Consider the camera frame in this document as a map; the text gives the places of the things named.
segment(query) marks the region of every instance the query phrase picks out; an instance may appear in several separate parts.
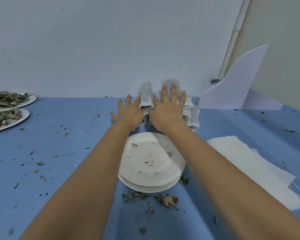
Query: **white wall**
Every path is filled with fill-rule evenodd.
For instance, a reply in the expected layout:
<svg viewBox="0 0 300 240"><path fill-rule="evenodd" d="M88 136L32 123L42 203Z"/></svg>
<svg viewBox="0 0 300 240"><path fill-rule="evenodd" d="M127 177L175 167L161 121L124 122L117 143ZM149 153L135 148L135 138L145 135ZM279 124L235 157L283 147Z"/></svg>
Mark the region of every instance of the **white wall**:
<svg viewBox="0 0 300 240"><path fill-rule="evenodd" d="M252 89L300 109L300 0L251 0L228 69L270 44Z"/></svg>
<svg viewBox="0 0 300 240"><path fill-rule="evenodd" d="M0 91L136 94L216 77L242 0L0 0Z"/></svg>

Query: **forearm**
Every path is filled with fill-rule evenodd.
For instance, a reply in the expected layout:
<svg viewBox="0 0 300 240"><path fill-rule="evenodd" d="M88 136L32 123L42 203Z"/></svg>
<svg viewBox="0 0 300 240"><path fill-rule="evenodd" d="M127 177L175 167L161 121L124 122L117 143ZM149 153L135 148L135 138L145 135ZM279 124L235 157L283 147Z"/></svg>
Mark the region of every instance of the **forearm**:
<svg viewBox="0 0 300 240"><path fill-rule="evenodd" d="M300 239L298 218L185 124L166 135L238 238Z"/></svg>
<svg viewBox="0 0 300 240"><path fill-rule="evenodd" d="M20 239L102 239L128 135L112 125Z"/></svg>

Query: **hand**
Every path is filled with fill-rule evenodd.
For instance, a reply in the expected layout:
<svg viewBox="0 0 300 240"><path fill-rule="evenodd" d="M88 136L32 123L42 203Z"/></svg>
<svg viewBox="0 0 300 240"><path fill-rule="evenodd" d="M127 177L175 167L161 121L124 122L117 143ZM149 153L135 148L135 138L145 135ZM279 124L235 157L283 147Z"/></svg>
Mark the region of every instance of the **hand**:
<svg viewBox="0 0 300 240"><path fill-rule="evenodd" d="M135 101L131 104L131 96L127 95L126 103L124 107L122 106L122 100L119 99L118 101L118 113L117 116L112 110L110 115L115 123L123 123L127 126L129 131L133 131L136 129L143 120L143 112L141 108L138 108L140 104L141 97L137 97Z"/></svg>
<svg viewBox="0 0 300 240"><path fill-rule="evenodd" d="M182 92L182 97L177 104L177 87L176 84L172 83L171 99L169 100L167 86L162 86L163 103L158 99L154 99L154 110L149 111L149 117L154 127L165 133L169 128L183 124L183 107L186 102L186 92Z"/></svg>

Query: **tea bag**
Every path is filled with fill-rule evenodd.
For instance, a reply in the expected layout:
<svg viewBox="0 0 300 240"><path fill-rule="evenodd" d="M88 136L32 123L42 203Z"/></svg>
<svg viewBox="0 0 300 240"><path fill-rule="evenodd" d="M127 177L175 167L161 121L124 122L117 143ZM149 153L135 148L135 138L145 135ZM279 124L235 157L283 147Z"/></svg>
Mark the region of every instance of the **tea bag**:
<svg viewBox="0 0 300 240"><path fill-rule="evenodd" d="M207 142L289 210L300 209L300 196L288 188L294 184L295 176L265 160L256 149L250 149L236 136L213 138Z"/></svg>
<svg viewBox="0 0 300 240"><path fill-rule="evenodd" d="M178 80L168 79L164 81L162 84L165 84L168 89L169 97L171 95L172 83L176 84L176 92L177 92L177 104L179 104L182 96L182 90L180 88L180 83ZM154 98L156 97L161 102L163 102L162 91L153 92L151 82L147 81L141 84L138 89L138 96L141 96L141 102L139 104L139 108L142 108L144 115L144 124L150 124L149 120L149 111L154 109ZM196 131L199 128L199 109L196 105L194 105L191 101L191 97L187 95L186 101L183 108L183 120L184 122L193 130Z"/></svg>

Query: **stack of plates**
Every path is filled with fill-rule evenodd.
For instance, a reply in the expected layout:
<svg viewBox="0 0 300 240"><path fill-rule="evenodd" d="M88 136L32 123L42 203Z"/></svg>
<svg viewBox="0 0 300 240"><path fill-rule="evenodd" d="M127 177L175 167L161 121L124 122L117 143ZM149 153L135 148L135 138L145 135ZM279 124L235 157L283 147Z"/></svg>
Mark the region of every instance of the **stack of plates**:
<svg viewBox="0 0 300 240"><path fill-rule="evenodd" d="M127 139L118 177L133 190L157 193L174 186L185 165L167 136L152 132L139 133Z"/></svg>

